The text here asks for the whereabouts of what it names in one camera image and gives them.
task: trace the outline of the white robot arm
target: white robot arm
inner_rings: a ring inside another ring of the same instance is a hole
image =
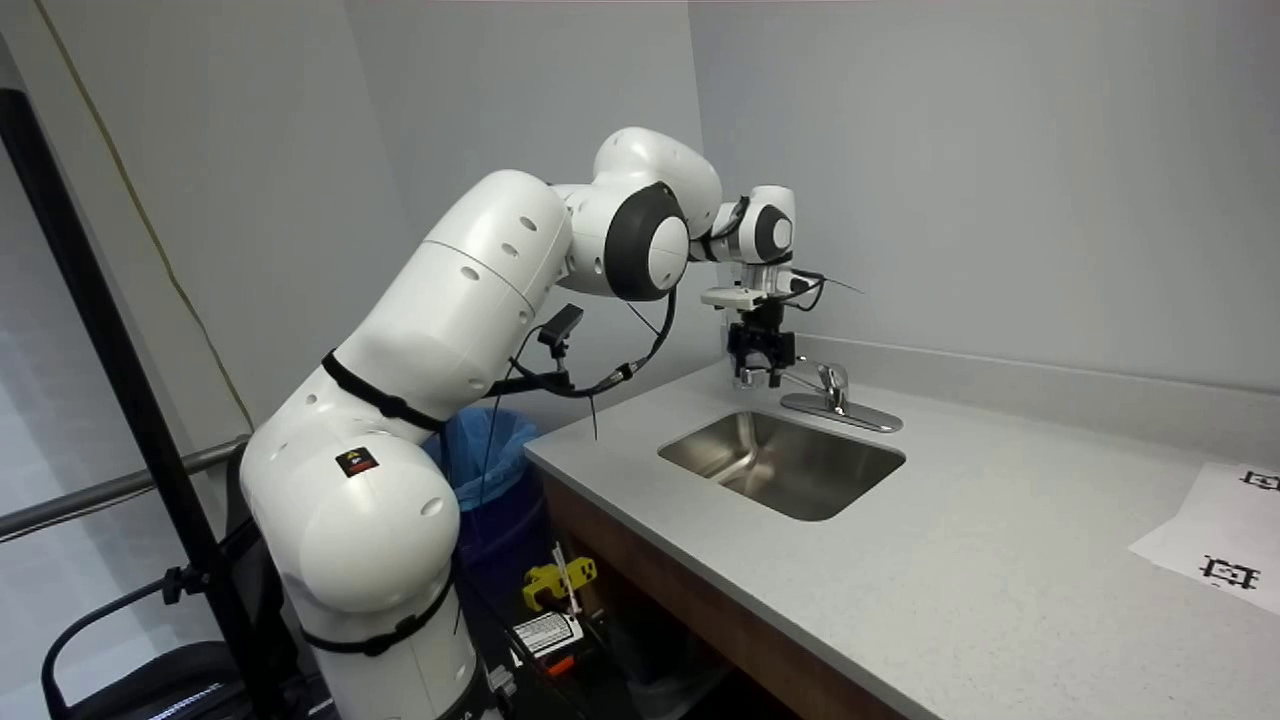
[[[719,207],[715,169],[643,126],[603,140],[591,185],[492,172],[253,435],[242,498],[342,720],[449,714],[478,683],[450,590],[459,506],[420,442],[492,390],[544,291],[654,300],[691,238],[768,261],[789,246],[773,207],[789,190]]]

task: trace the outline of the black strap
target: black strap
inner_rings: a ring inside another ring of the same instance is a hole
[[[390,630],[384,635],[369,635],[369,640],[324,640],[324,635],[313,635],[302,629],[302,640],[324,649],[324,653],[334,653],[334,654],[384,654],[389,649],[397,649],[398,640],[406,640],[411,630],[420,630],[441,607],[444,607],[444,597],[450,590],[450,569],[449,569],[449,579],[441,584],[437,600],[415,611],[415,617],[402,617]]]
[[[334,387],[359,394],[374,411],[402,419],[402,423],[415,423],[425,433],[444,433],[444,419],[415,411],[411,404],[402,404],[402,394],[389,394],[389,390],[370,387],[364,374],[357,374],[331,351],[321,358],[321,366],[334,380]]]

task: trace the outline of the black stand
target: black stand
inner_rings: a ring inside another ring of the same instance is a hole
[[[43,229],[43,238],[69,280],[74,313],[92,337],[92,346],[111,380],[120,411],[137,435],[141,456],[157,480],[165,513],[193,559],[193,572],[205,584],[206,607],[239,662],[239,678],[253,696],[256,714],[285,714],[264,653],[256,649],[253,619],[226,575],[226,557],[214,549],[214,537],[205,518],[188,466],[168,435],[157,390],[143,374],[143,364],[129,338],[111,287],[92,255],[84,223],[70,207],[70,195],[50,164],[39,121],[25,91],[0,86],[0,134],[10,157],[10,169],[31,200],[31,212]]]

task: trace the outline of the sink basin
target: sink basin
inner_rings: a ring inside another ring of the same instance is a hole
[[[719,417],[654,456],[795,518],[834,516],[909,458],[763,411]]]

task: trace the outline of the paper sheet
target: paper sheet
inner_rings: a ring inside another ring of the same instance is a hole
[[[1280,473],[1202,465],[1185,506],[1129,553],[1280,611]]]

